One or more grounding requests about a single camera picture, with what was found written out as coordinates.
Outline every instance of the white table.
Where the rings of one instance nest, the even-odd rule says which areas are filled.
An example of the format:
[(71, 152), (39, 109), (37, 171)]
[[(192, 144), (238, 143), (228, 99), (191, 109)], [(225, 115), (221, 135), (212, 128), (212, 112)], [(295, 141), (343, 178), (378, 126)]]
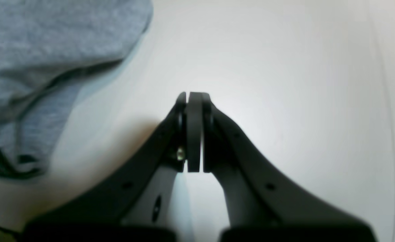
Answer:
[[(135, 53), (81, 90), (39, 179), (0, 179), (0, 226), (85, 192), (137, 150), (182, 91), (202, 91), (282, 172), (395, 240), (395, 2), (154, 0)], [(172, 207), (196, 242), (228, 227), (209, 174)]]

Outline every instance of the gray cloth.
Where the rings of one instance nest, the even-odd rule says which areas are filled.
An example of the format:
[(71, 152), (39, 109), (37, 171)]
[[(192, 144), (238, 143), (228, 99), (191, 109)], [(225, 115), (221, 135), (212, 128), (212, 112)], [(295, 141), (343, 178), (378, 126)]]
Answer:
[(0, 0), (0, 176), (46, 170), (85, 81), (71, 70), (125, 58), (152, 11), (150, 0)]

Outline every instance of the hole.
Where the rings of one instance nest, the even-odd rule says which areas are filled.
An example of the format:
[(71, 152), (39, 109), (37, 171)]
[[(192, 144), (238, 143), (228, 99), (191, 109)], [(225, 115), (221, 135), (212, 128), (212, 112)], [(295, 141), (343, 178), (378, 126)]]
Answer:
[(275, 191), (275, 185), (272, 183), (268, 183), (268, 184), (266, 184), (266, 189), (268, 189), (270, 191)]
[(157, 221), (161, 208), (162, 208), (162, 196), (159, 195), (156, 199), (156, 203), (154, 204), (154, 208), (153, 208), (153, 219), (152, 219), (153, 223)]
[(123, 183), (122, 185), (121, 185), (121, 187), (123, 188), (123, 189), (129, 189), (129, 188), (131, 188), (133, 186), (133, 183), (132, 182), (125, 182), (125, 183)]

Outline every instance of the mounting hole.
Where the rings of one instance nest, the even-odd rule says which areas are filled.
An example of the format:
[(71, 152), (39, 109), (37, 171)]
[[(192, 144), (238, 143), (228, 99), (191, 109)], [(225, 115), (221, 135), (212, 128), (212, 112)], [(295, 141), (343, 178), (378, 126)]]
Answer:
[(274, 184), (272, 184), (272, 183), (267, 183), (266, 184), (266, 189), (268, 189), (269, 191), (275, 191), (275, 185)]
[(162, 196), (159, 195), (156, 199), (156, 203), (154, 204), (154, 208), (153, 208), (153, 219), (152, 219), (153, 223), (155, 223), (159, 218), (161, 209), (162, 209)]
[(129, 188), (131, 188), (133, 186), (133, 183), (132, 182), (125, 182), (125, 183), (123, 183), (122, 185), (121, 185), (121, 187), (123, 188), (123, 189), (129, 189)]

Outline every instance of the white surface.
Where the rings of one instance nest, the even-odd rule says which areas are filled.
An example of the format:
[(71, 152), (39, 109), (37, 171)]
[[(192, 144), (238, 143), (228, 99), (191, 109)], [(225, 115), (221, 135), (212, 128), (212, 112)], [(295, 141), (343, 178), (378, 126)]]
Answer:
[[(81, 91), (50, 173), (18, 184), (0, 180), (1, 226), (21, 229), (95, 185), (142, 144), (180, 92), (204, 91), (282, 172), (369, 222), (379, 241), (392, 241), (394, 3), (380, 1), (371, 11), (358, 0), (154, 6), (133, 58)], [(214, 241), (228, 225), (221, 190), (193, 175), (184, 174), (194, 238)]]

